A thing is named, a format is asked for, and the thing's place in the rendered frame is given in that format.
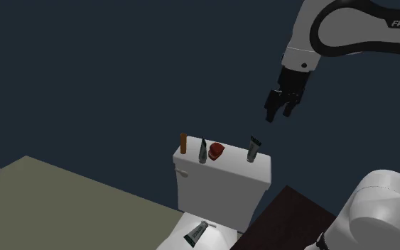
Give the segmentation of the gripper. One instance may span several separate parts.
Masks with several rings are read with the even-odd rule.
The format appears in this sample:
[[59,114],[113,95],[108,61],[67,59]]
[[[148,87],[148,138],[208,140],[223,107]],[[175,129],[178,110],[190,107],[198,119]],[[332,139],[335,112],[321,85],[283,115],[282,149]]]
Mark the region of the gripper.
[[293,109],[301,102],[311,72],[300,72],[282,67],[278,79],[279,90],[271,90],[264,104],[266,120],[271,123],[278,109],[285,104],[283,115],[290,117]]

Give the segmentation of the grey tube with black end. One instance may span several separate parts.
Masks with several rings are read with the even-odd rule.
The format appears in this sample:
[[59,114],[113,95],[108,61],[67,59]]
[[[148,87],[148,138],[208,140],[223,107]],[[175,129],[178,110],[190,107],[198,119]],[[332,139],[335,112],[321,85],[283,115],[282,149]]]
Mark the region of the grey tube with black end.
[[247,161],[248,162],[250,162],[250,163],[254,162],[260,146],[261,146],[261,142],[258,139],[256,139],[254,136],[250,136],[249,148],[248,148],[248,152],[247,152]]

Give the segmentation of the red cap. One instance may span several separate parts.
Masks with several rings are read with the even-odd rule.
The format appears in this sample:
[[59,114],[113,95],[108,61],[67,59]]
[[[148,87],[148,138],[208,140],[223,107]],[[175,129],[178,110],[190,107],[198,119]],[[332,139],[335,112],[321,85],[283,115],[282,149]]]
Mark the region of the red cap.
[[214,142],[210,145],[209,151],[208,151],[208,157],[212,161],[216,161],[223,153],[225,147],[218,142]]

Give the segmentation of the grey tube with black tip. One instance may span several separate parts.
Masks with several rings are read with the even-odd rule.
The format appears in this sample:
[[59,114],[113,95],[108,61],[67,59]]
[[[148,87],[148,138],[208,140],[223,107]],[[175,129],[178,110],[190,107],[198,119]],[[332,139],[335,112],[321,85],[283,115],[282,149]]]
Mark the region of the grey tube with black tip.
[[198,160],[199,160],[199,163],[202,163],[202,164],[205,164],[207,161],[207,143],[204,138],[202,138],[202,141],[201,141]]

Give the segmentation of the white toilet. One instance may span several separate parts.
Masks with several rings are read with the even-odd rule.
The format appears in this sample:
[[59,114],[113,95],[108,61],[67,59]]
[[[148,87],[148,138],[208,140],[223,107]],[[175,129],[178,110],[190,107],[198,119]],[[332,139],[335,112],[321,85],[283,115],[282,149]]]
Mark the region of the white toilet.
[[[221,143],[222,155],[199,163],[201,138],[187,135],[187,152],[173,154],[178,209],[183,213],[156,250],[230,250],[248,228],[264,193],[271,185],[271,158],[258,151],[253,163],[247,149]],[[184,236],[205,220],[208,227],[192,248]]]

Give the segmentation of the grey and green tube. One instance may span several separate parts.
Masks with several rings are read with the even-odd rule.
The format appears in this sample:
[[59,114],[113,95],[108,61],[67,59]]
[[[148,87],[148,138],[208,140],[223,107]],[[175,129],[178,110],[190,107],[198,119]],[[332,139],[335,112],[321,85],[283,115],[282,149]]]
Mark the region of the grey and green tube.
[[187,233],[183,238],[187,241],[187,243],[194,248],[197,242],[199,241],[200,237],[204,234],[208,227],[216,228],[216,224],[210,224],[205,220],[201,221],[198,226],[192,229],[189,233]]

